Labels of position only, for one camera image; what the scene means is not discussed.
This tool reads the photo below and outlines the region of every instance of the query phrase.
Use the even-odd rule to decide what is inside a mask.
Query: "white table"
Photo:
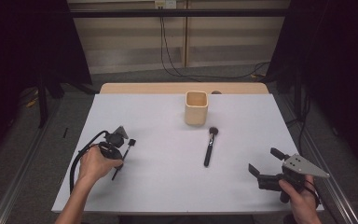
[[[184,94],[96,95],[74,157],[95,134],[112,132],[119,125],[137,142],[115,181],[111,181],[113,170],[97,182],[85,211],[194,215],[290,210],[280,202],[280,192],[259,189],[247,171],[251,163],[262,174],[279,173],[282,162],[269,154],[271,147],[296,153],[273,96],[209,95],[209,103],[206,124],[191,127],[184,122]],[[219,134],[210,166],[205,168],[212,126]],[[69,197],[69,168],[70,164],[54,212],[61,212]]]

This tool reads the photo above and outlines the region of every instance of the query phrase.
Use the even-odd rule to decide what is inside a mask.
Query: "pen holder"
[[[186,92],[185,123],[203,125],[208,114],[208,94],[205,91]]]

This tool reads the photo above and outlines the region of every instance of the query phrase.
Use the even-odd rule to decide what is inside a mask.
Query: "black makeup brush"
[[[219,130],[217,130],[217,128],[212,127],[209,129],[209,144],[208,144],[208,149],[206,150],[206,156],[204,162],[205,167],[208,167],[209,165],[209,160],[211,159],[211,154],[212,154],[213,142],[215,137],[217,136],[217,133],[219,133]]]

